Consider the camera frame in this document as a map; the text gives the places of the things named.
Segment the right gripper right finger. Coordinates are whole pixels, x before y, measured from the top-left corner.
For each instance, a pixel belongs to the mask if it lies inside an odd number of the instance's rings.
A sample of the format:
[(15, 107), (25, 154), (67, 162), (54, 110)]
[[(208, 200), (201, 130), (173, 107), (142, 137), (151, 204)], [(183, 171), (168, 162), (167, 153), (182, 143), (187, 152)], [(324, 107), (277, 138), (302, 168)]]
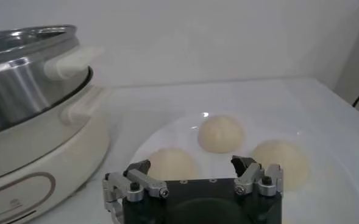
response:
[(250, 157), (233, 155), (230, 162), (235, 168), (234, 190), (237, 195), (253, 192), (264, 196), (283, 196), (283, 169), (279, 164), (271, 164), (266, 169)]

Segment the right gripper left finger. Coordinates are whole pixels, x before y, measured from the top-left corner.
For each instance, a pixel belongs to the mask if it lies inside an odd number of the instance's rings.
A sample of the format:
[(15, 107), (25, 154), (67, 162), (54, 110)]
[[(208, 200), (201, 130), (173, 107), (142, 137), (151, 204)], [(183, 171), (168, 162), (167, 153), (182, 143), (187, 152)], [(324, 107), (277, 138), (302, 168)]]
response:
[(123, 199), (137, 203), (144, 199), (145, 194), (157, 199), (168, 198), (167, 183), (147, 175), (150, 166), (150, 161), (146, 159), (130, 164), (123, 172), (105, 174), (102, 179), (104, 207), (113, 220), (124, 218)]

